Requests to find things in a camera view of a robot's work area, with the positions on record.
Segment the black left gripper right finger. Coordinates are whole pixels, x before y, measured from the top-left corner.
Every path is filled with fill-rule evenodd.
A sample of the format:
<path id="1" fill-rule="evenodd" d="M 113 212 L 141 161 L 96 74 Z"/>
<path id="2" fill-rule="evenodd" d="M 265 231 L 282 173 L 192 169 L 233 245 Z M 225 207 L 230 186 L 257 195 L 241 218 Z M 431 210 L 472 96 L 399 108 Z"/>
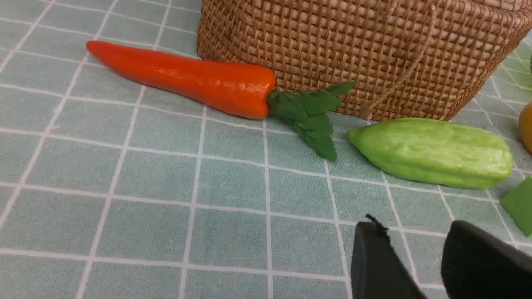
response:
<path id="1" fill-rule="evenodd" d="M 450 299 L 530 299 L 532 259 L 465 220 L 445 238 L 441 280 Z"/>

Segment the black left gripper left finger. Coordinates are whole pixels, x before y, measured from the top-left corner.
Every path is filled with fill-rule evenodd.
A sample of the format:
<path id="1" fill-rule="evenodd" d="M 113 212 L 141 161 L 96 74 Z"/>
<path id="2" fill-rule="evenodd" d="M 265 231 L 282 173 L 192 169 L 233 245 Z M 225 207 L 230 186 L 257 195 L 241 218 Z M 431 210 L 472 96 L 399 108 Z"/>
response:
<path id="1" fill-rule="evenodd" d="M 425 299 L 391 244 L 388 228 L 374 216 L 355 226 L 351 259 L 354 299 Z"/>

